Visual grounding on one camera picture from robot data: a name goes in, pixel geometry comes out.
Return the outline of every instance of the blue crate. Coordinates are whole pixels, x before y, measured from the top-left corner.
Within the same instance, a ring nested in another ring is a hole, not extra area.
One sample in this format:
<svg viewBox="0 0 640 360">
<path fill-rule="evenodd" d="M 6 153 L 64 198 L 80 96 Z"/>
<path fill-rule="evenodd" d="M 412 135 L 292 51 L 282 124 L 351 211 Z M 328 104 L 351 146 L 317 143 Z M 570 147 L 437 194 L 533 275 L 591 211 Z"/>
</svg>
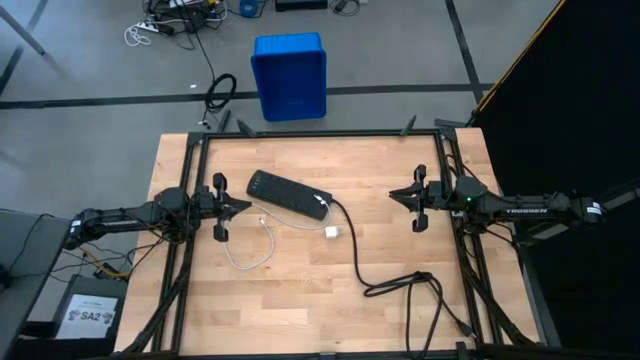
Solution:
<svg viewBox="0 0 640 360">
<path fill-rule="evenodd" d="M 318 33 L 260 36 L 251 66 L 265 120 L 327 113 L 327 55 Z"/>
</svg>

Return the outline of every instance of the concrete floor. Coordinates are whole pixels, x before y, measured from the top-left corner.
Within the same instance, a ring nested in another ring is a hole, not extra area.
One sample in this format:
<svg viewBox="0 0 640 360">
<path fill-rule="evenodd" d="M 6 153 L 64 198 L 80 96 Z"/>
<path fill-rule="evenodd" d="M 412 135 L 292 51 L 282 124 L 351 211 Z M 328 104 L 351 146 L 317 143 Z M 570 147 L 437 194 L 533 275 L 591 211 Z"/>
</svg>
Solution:
<svg viewBox="0 0 640 360">
<path fill-rule="evenodd" d="M 228 0 L 229 6 L 237 2 Z M 453 0 L 480 83 L 498 80 L 555 3 Z M 87 207 L 145 201 L 160 134 L 202 130 L 202 103 L 6 108 L 22 101 L 203 93 L 211 75 L 200 50 L 179 48 L 176 41 L 187 43 L 184 34 L 150 34 L 151 46 L 128 47 L 123 32 L 143 19 L 140 1 L 0 4 L 23 24 L 44 5 L 33 34 L 48 52 L 41 57 L 24 48 L 0 94 L 0 207 L 71 217 Z M 322 36 L 329 87 L 366 92 L 376 85 L 470 84 L 445 0 L 370 0 L 350 18 L 322 10 L 276 13 L 271 3 L 260 19 L 229 15 L 219 30 L 200 35 L 216 71 L 234 74 L 238 91 L 255 91 L 249 63 L 255 37 L 307 31 Z M 0 22 L 0 69 L 21 44 Z M 433 127 L 436 117 L 469 118 L 475 99 L 468 90 L 333 95 L 324 119 L 280 124 L 265 122 L 255 99 L 232 101 L 229 108 L 256 130 L 401 128 L 414 114 L 416 127 Z M 234 130 L 235 124 L 228 131 Z M 96 244 L 127 251 L 135 239 L 110 236 Z M 63 255 L 57 266 L 77 262 Z M 92 271 L 85 266 L 81 273 Z M 31 319 L 51 319 L 65 287 L 49 280 Z"/>
</svg>

